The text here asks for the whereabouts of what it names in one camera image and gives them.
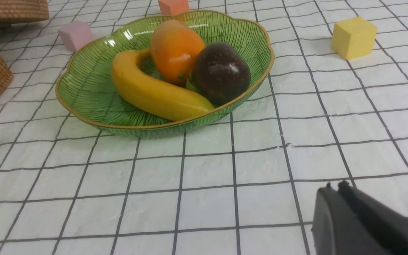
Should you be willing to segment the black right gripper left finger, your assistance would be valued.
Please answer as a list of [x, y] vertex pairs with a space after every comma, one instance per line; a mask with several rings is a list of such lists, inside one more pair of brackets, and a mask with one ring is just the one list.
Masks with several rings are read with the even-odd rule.
[[317, 255], [387, 255], [331, 183], [316, 192], [312, 236]]

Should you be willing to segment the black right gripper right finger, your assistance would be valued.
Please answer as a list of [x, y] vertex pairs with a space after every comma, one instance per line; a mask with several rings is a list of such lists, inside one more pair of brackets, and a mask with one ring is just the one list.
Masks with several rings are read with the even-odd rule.
[[338, 183], [338, 193], [379, 245], [392, 255], [408, 255], [408, 218], [346, 181]]

